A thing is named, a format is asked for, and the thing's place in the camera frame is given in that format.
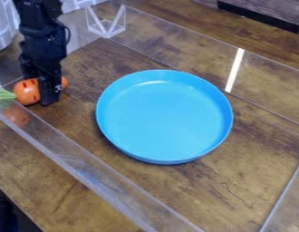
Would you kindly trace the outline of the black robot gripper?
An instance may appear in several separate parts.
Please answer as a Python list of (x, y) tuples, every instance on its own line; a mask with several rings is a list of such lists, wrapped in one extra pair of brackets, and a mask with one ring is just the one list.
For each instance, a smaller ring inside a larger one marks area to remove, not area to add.
[(59, 20), (60, 0), (13, 0), (20, 15), (20, 69), (25, 80), (37, 78), (41, 104), (60, 101), (62, 60), (67, 57), (71, 30)]

